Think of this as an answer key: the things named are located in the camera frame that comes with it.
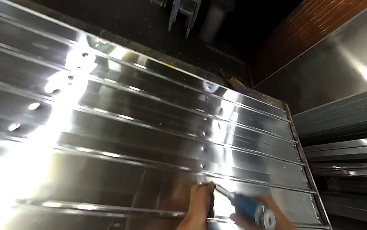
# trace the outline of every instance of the human hand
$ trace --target human hand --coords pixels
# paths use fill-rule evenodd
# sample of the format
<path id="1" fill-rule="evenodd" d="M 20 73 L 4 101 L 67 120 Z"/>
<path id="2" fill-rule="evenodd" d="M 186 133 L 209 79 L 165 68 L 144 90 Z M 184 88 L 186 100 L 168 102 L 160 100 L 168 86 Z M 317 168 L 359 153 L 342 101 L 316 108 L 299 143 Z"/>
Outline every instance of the human hand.
<path id="1" fill-rule="evenodd" d="M 189 210 L 176 230 L 206 230 L 207 215 L 213 208 L 214 187 L 213 182 L 192 186 Z"/>

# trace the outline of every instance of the shiny metal surface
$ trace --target shiny metal surface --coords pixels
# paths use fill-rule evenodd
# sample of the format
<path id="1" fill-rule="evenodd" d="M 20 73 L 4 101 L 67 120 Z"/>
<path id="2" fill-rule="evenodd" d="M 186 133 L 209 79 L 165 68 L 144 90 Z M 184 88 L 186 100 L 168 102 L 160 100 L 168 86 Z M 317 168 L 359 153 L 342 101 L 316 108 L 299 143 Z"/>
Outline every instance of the shiny metal surface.
<path id="1" fill-rule="evenodd" d="M 305 147 L 333 226 L 348 217 L 367 222 L 367 139 Z"/>
<path id="2" fill-rule="evenodd" d="M 367 221 L 367 196 L 324 193 L 324 199 L 328 213 Z"/>
<path id="3" fill-rule="evenodd" d="M 367 161 L 367 138 L 308 146 L 304 150 L 310 162 L 353 159 Z"/>
<path id="4" fill-rule="evenodd" d="M 284 110 L 23 10 L 0 1 L 0 229 L 173 229 L 207 181 L 324 226 Z"/>
<path id="5" fill-rule="evenodd" d="M 367 9 L 255 89 L 286 102 L 293 115 L 367 91 Z"/>
<path id="6" fill-rule="evenodd" d="M 255 89 L 290 106 L 303 146 L 367 137 L 367 9 Z"/>

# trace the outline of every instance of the finger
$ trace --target finger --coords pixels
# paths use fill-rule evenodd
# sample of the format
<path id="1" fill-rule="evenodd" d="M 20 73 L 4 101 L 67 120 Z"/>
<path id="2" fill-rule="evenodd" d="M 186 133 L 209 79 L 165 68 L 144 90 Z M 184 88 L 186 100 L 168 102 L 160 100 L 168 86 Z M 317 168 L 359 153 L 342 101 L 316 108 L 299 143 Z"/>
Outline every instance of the finger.
<path id="1" fill-rule="evenodd" d="M 241 215 L 231 214 L 230 218 L 240 227 L 245 230 L 261 230 L 261 228 L 256 225 L 250 223 L 246 218 Z"/>

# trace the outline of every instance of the grey metal sheet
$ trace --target grey metal sheet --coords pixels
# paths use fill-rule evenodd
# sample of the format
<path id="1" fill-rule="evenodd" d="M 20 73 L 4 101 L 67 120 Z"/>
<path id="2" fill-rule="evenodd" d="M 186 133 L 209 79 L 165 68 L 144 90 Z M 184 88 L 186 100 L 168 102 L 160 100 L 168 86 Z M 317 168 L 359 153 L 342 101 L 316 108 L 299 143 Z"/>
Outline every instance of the grey metal sheet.
<path id="1" fill-rule="evenodd" d="M 284 110 L 22 10 L 0 1 L 6 229 L 176 224 L 191 185 L 211 180 L 327 227 Z M 214 210 L 216 229 L 235 227 L 226 197 L 215 193 Z"/>
<path id="2" fill-rule="evenodd" d="M 367 91 L 367 9 L 255 89 L 285 101 L 293 115 Z"/>
<path id="3" fill-rule="evenodd" d="M 349 140 L 344 142 L 335 142 L 329 144 L 319 144 L 304 147 L 304 152 L 315 152 L 333 149 L 346 149 L 346 148 L 356 148 L 356 147 L 367 147 L 367 138 Z"/>
<path id="4" fill-rule="evenodd" d="M 4 22 L 0 21 L 0 24 L 3 24 L 4 26 L 9 26 L 8 24 L 10 24 L 11 26 L 15 27 L 14 30 L 19 30 L 18 33 L 24 33 L 24 34 L 30 35 L 28 39 L 30 40 L 36 39 L 40 43 L 40 44 L 37 43 L 40 47 L 37 47 L 37 46 L 31 47 L 33 54 L 37 55 L 38 52 L 40 54 L 40 50 L 43 50 L 43 45 L 49 46 L 49 49 L 54 49 L 54 48 L 59 49 L 57 45 L 64 46 L 65 44 L 77 47 L 78 45 L 80 45 L 80 38 L 85 36 L 85 38 L 88 41 L 88 46 L 83 47 L 84 51 L 88 51 L 88 53 L 92 52 L 94 55 L 99 55 L 103 58 L 111 59 L 112 61 L 121 63 L 124 65 L 123 68 L 133 67 L 139 71 L 147 72 L 147 73 L 150 73 L 151 75 L 162 78 L 165 81 L 174 82 L 175 87 L 177 85 L 181 85 L 181 86 L 186 86 L 187 88 L 190 88 L 192 90 L 204 92 L 208 95 L 211 95 L 211 99 L 222 98 L 224 96 L 224 93 L 228 90 L 227 88 L 223 86 L 217 85 L 209 81 L 205 81 L 204 79 L 201 79 L 198 76 L 189 77 L 192 75 L 188 72 L 176 70 L 172 66 L 168 66 L 167 64 L 166 65 L 162 64 L 162 62 L 158 60 L 151 59 L 150 57 L 141 55 L 131 50 L 126 50 L 125 48 L 119 45 L 110 43 L 108 41 L 104 41 L 102 39 L 98 39 L 95 36 L 91 36 L 85 33 L 82 33 L 82 34 L 77 33 L 77 36 L 75 39 L 74 31 L 72 33 L 68 32 L 70 30 L 69 28 L 58 26 L 58 25 L 54 25 L 53 27 L 46 27 L 44 23 L 45 20 L 35 17 L 35 16 L 31 16 L 29 14 L 24 15 L 24 12 L 19 12 L 17 14 L 18 11 L 20 10 L 14 7 L 11 7 L 7 4 L 3 4 L 3 7 L 2 8 L 0 7 L 0 20 L 3 20 Z M 17 23 L 4 19 L 4 18 L 12 17 L 12 16 L 15 18 L 14 21 L 20 24 L 20 28 L 18 28 Z M 71 34 L 71 35 L 69 37 L 65 37 L 65 35 L 63 36 L 62 34 L 60 34 L 60 31 L 62 30 L 65 31 L 64 34 Z M 12 45 L 13 43 L 15 43 L 15 40 L 9 40 L 9 39 L 3 39 L 3 40 L 4 40 L 5 45 Z M 20 46 L 20 44 L 17 44 L 17 43 L 15 43 L 13 47 L 20 49 L 20 50 L 22 50 L 22 48 L 26 48 L 26 46 L 23 46 L 23 45 Z M 46 57 L 46 55 L 48 56 L 49 54 L 43 51 L 43 55 L 41 56 L 45 58 L 46 60 L 51 60 L 53 58 L 53 57 L 50 57 L 50 58 Z M 282 119 L 286 119 L 285 111 L 280 108 L 271 106 L 269 104 L 258 101 L 252 97 L 240 94 L 235 91 L 230 91 L 229 94 L 231 97 L 226 100 L 234 102 L 237 105 L 244 106 L 249 109 L 257 110 L 259 112 L 263 112 L 266 114 L 272 114 L 273 116 L 276 116 Z"/>
<path id="5" fill-rule="evenodd" d="M 311 162 L 346 159 L 367 161 L 367 138 L 308 146 L 304 150 L 306 150 L 307 159 Z"/>
<path id="6" fill-rule="evenodd" d="M 367 196 L 321 194 L 326 210 L 330 214 L 367 221 Z"/>
<path id="7" fill-rule="evenodd" d="M 329 191 L 367 195 L 367 180 L 355 180 L 353 176 L 346 179 L 338 175 L 333 177 L 326 179 Z"/>

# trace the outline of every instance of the corrugated metal panel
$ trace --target corrugated metal panel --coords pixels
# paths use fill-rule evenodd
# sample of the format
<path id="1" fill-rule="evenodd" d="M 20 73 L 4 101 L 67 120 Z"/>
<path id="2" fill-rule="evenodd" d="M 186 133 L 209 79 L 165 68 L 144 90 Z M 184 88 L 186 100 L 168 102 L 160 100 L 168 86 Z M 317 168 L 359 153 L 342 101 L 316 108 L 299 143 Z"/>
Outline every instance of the corrugated metal panel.
<path id="1" fill-rule="evenodd" d="M 324 191 L 321 196 L 327 212 L 367 222 L 367 139 L 308 146 L 304 150 Z M 345 221 L 335 219 L 335 228 L 345 225 Z"/>
<path id="2" fill-rule="evenodd" d="M 329 228 L 289 118 L 0 1 L 5 229 L 170 229 L 186 214 L 190 186 L 211 180 L 272 196 L 296 226 Z M 212 225 L 235 227 L 220 194 L 214 210 Z"/>

